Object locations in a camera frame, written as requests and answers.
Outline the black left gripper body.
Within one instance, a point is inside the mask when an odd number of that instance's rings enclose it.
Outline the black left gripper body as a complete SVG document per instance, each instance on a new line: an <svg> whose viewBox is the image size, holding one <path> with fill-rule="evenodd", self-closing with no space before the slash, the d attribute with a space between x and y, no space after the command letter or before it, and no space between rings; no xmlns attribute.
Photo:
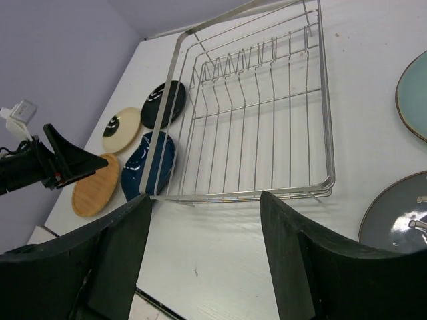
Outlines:
<svg viewBox="0 0 427 320"><path fill-rule="evenodd" d="M60 188L60 169L55 154L59 140L52 135L47 137L52 150L36 136L22 140L14 151L1 148L2 195L38 182L50 190Z"/></svg>

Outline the teal flower plate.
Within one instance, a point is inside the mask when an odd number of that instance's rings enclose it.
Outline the teal flower plate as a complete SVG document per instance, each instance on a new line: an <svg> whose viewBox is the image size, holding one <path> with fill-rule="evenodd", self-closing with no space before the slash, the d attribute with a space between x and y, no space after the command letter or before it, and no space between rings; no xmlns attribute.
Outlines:
<svg viewBox="0 0 427 320"><path fill-rule="evenodd" d="M419 54L400 76L395 104L405 127L426 142L426 51Z"/></svg>

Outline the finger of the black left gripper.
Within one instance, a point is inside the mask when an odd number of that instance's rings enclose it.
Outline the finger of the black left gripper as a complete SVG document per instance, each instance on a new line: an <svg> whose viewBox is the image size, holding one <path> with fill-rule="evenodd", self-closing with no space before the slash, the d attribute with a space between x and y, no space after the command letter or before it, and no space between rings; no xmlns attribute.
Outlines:
<svg viewBox="0 0 427 320"><path fill-rule="evenodd" d="M108 161L68 142L52 124L43 126L53 149L53 171L59 185L69 185L107 167Z"/></svg>

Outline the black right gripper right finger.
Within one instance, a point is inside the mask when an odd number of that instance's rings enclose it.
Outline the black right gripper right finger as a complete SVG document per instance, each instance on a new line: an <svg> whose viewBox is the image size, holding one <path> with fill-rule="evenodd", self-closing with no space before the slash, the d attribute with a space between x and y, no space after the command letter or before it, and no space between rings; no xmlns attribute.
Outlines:
<svg viewBox="0 0 427 320"><path fill-rule="evenodd" d="M363 245L270 192L260 221L280 319L425 319L426 252Z"/></svg>

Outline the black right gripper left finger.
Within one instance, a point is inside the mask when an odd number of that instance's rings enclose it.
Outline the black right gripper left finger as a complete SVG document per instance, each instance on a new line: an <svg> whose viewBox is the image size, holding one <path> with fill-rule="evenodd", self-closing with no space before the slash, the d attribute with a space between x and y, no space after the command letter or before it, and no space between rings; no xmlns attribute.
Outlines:
<svg viewBox="0 0 427 320"><path fill-rule="evenodd" d="M128 319L151 212L140 195L65 235L1 254L1 318Z"/></svg>

